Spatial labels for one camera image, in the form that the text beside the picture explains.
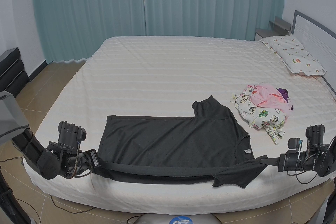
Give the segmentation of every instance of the pillow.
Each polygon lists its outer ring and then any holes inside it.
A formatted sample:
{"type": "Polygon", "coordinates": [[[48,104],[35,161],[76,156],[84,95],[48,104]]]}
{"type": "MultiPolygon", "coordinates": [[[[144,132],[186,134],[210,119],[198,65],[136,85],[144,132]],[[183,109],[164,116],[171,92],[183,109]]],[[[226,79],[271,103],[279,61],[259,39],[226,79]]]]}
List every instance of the pillow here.
{"type": "Polygon", "coordinates": [[[259,41],[272,49],[292,73],[299,75],[324,75],[326,73],[317,59],[306,51],[305,47],[292,34],[265,37],[259,41]]]}

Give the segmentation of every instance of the baseboard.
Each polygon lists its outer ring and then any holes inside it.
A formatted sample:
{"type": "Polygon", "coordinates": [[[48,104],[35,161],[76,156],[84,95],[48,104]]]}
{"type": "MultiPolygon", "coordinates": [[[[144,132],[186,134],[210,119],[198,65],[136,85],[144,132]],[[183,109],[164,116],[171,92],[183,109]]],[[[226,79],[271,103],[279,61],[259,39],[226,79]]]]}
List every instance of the baseboard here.
{"type": "Polygon", "coordinates": [[[47,66],[47,61],[44,61],[37,67],[29,76],[29,81],[31,82],[43,69],[47,66]]]}

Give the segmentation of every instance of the blue logo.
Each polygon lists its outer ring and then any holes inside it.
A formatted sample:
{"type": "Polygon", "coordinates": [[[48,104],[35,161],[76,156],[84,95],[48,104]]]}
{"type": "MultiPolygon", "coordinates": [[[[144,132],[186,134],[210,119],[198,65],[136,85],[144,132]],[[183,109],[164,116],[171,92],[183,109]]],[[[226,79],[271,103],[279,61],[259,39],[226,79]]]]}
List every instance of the blue logo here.
{"type": "Polygon", "coordinates": [[[169,224],[194,224],[193,221],[188,218],[188,217],[184,217],[184,216],[179,216],[176,218],[173,218],[169,224]]]}

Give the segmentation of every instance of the purple fabric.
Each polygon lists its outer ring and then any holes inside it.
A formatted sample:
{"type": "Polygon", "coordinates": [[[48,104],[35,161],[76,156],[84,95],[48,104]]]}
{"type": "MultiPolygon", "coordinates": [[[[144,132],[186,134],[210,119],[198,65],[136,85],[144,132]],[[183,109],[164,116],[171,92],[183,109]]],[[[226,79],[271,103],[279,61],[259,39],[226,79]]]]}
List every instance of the purple fabric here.
{"type": "Polygon", "coordinates": [[[282,97],[288,103],[288,91],[286,89],[282,89],[282,88],[278,88],[277,90],[281,93],[282,97]]]}

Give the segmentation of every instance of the mattress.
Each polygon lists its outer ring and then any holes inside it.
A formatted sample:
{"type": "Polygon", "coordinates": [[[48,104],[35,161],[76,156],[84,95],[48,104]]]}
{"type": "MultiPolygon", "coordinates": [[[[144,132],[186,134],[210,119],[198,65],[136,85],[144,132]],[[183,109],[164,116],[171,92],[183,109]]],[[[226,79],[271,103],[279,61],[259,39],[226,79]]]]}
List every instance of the mattress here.
{"type": "MultiPolygon", "coordinates": [[[[212,95],[233,112],[250,134],[254,156],[279,157],[289,138],[324,124],[324,142],[336,134],[336,96],[319,76],[290,73],[281,59],[259,41],[207,37],[113,37],[65,86],[41,123],[36,137],[45,147],[57,141],[60,121],[81,125],[87,137],[83,151],[98,149],[108,115],[177,117],[194,115],[191,105],[212,95]],[[294,110],[285,123],[284,138],[275,145],[264,129],[250,128],[234,103],[248,83],[271,83],[287,89],[294,110]]],[[[295,177],[268,166],[245,189],[236,185],[212,187],[213,182],[180,185],[118,182],[91,174],[84,178],[57,176],[45,180],[25,164],[32,182],[54,196],[103,209],[192,215],[252,209],[272,204],[321,184],[316,177],[301,185],[295,177]]],[[[315,172],[300,175],[301,181],[315,172]]]]}

